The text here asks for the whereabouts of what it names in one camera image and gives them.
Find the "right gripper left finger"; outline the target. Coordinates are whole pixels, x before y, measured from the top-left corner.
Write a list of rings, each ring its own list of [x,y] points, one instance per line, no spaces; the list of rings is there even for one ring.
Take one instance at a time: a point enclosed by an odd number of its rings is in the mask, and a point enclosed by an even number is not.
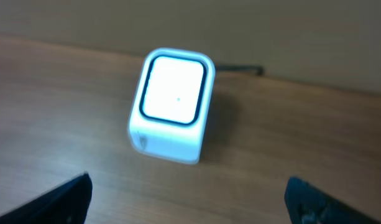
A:
[[[0,224],[84,224],[93,184],[81,174],[53,190],[0,216]]]

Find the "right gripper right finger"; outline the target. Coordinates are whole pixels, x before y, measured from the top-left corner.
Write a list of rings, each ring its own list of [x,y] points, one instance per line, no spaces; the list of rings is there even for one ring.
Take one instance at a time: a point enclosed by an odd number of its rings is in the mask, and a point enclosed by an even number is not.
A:
[[[380,224],[297,177],[289,178],[284,201],[292,223]]]

